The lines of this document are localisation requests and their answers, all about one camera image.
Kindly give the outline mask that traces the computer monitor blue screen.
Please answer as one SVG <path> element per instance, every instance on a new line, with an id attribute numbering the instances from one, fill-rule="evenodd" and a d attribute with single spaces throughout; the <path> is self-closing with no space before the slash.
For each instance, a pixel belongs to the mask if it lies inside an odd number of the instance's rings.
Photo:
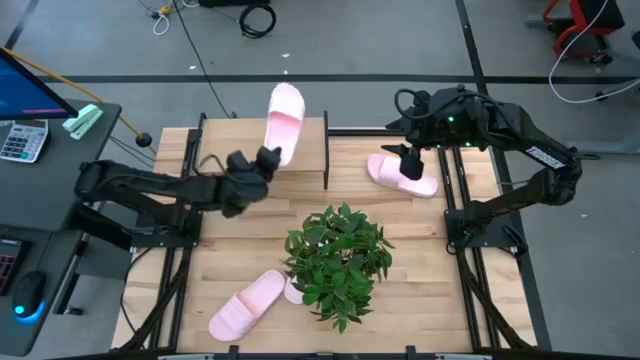
<path id="1" fill-rule="evenodd" d="M 78 111 L 0 48 L 0 120 L 67 119 Z"/>

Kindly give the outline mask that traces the dark grey desk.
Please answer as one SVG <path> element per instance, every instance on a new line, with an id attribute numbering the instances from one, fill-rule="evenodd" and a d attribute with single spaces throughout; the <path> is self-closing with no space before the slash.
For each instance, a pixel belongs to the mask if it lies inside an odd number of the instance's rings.
<path id="1" fill-rule="evenodd" d="M 35 270 L 46 276 L 43 307 L 35 319 L 18 319 L 12 295 L 0 296 L 0 355 L 31 351 L 80 243 L 82 232 L 67 227 L 78 204 L 79 167 L 100 157 L 122 111 L 113 103 L 98 107 L 101 118 L 81 139 L 71 138 L 60 119 L 50 120 L 48 143 L 35 163 L 0 160 L 0 232 L 30 243 L 16 277 Z"/>

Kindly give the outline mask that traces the grey desk calculator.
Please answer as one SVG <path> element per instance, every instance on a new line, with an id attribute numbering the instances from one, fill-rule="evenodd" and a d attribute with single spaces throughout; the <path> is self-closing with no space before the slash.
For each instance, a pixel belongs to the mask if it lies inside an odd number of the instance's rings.
<path id="1" fill-rule="evenodd" d="M 15 120 L 0 147 L 0 159 L 36 163 L 50 137 L 47 120 Z"/>

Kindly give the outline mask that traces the black mouse with light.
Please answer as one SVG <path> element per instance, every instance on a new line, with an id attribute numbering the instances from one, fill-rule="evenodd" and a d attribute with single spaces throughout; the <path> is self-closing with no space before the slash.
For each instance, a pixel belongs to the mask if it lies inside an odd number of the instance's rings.
<path id="1" fill-rule="evenodd" d="M 19 279 L 12 297 L 12 310 L 17 322 L 34 323 L 41 316 L 45 306 L 45 284 L 46 275 L 41 271 L 31 271 Z"/>

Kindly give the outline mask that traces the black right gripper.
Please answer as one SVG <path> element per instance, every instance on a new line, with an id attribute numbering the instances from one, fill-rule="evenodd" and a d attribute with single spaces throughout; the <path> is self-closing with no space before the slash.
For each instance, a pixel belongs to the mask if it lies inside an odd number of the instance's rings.
<path id="1" fill-rule="evenodd" d="M 410 147 L 399 144 L 382 145 L 381 148 L 401 156 L 400 172 L 410 180 L 419 180 L 422 177 L 424 168 L 424 164 L 421 161 L 421 150 L 423 146 L 420 140 L 420 131 L 413 130 L 406 136 L 406 141 L 411 144 Z"/>

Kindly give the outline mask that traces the black aluminium rig frame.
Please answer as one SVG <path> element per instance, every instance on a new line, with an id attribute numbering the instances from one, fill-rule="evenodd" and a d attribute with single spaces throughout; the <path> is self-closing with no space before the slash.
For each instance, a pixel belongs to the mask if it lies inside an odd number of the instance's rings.
<path id="1" fill-rule="evenodd" d="M 309 307 L 277 300 L 256 326 L 238 341 L 241 353 L 398 353 L 407 346 L 421 352 L 468 351 L 471 338 L 455 258 L 445 249 L 444 213 L 460 202 L 458 170 L 428 199 L 414 198 L 371 181 L 368 156 L 400 138 L 382 128 L 332 128 L 326 139 L 312 119 L 302 132 L 295 161 L 278 172 L 266 200 L 242 215 L 203 217 L 195 248 L 168 253 L 156 248 L 132 268 L 113 343 L 129 340 L 156 303 L 159 287 L 182 262 L 186 282 L 169 302 L 147 349 L 177 353 L 221 353 L 228 344 L 208 331 L 210 318 L 235 293 L 264 272 L 279 270 L 289 231 L 328 207 L 348 205 L 383 226 L 393 265 L 375 283 L 372 312 L 339 330 L 321 322 Z"/>

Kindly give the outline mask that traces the black keyboard red keys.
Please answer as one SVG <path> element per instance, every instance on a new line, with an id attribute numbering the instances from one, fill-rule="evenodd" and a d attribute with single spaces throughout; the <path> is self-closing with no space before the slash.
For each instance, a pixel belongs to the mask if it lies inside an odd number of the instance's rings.
<path id="1" fill-rule="evenodd" d="M 0 238 L 0 296 L 9 293 L 30 247 L 28 241 Z"/>

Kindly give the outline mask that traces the wooden shelf black metal frame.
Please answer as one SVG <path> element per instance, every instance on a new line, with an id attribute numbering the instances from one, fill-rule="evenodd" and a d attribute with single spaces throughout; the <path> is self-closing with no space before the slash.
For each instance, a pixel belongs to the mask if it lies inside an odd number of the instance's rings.
<path id="1" fill-rule="evenodd" d="M 329 144 L 328 113 L 322 117 L 306 118 L 301 129 L 292 160 L 280 163 L 279 172 L 321 172 L 323 188 L 328 189 Z M 265 118 L 206 119 L 203 125 L 198 160 L 214 154 L 222 161 L 234 151 L 241 151 L 253 161 L 264 143 Z"/>

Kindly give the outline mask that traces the black equipment box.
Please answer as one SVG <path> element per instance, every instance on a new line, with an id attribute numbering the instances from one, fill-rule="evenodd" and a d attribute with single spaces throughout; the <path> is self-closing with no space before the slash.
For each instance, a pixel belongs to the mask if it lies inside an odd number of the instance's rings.
<path id="1" fill-rule="evenodd" d="M 250 6 L 256 4 L 271 3 L 271 0 L 198 0 L 200 6 L 206 8 L 226 7 L 226 6 Z"/>

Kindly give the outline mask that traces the green plant in black pot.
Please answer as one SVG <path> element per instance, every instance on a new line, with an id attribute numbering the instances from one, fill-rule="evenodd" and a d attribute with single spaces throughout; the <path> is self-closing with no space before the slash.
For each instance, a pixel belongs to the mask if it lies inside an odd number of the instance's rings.
<path id="1" fill-rule="evenodd" d="M 382 225 L 343 203 L 312 213 L 300 228 L 289 230 L 282 264 L 302 304 L 313 308 L 319 322 L 344 333 L 373 312 L 374 285 L 387 279 L 394 248 Z"/>

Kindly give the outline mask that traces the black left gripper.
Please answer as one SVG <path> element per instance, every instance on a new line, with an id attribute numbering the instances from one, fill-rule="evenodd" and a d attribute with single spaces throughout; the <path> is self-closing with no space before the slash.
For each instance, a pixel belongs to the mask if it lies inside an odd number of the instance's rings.
<path id="1" fill-rule="evenodd" d="M 242 152 L 233 152 L 227 157 L 227 170 L 219 191 L 221 212 L 225 218 L 238 216 L 250 204 L 267 197 L 274 168 L 278 168 L 281 162 L 281 151 L 280 147 L 269 149 L 261 146 L 252 162 L 248 162 Z"/>

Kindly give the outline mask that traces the mint green stapler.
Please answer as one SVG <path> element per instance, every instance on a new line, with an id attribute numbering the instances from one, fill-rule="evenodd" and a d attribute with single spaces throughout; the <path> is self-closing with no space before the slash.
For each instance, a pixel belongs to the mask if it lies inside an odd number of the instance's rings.
<path id="1" fill-rule="evenodd" d="M 78 116 L 67 119 L 62 127 L 74 140 L 81 140 L 84 135 L 103 115 L 103 111 L 96 105 L 86 105 L 78 111 Z"/>

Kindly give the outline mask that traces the red and black cart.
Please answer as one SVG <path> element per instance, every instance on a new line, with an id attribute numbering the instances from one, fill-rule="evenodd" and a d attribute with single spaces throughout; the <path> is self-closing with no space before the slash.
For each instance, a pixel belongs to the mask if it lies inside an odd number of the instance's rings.
<path id="1" fill-rule="evenodd" d="M 608 65 L 613 61 L 607 37 L 625 26 L 616 0 L 569 0 L 570 16 L 556 18 L 551 12 L 560 0 L 551 0 L 542 14 L 542 23 L 556 39 L 553 52 L 564 60 L 568 57 L 584 58 L 591 64 Z M 571 42 L 590 37 L 594 50 L 571 50 Z"/>

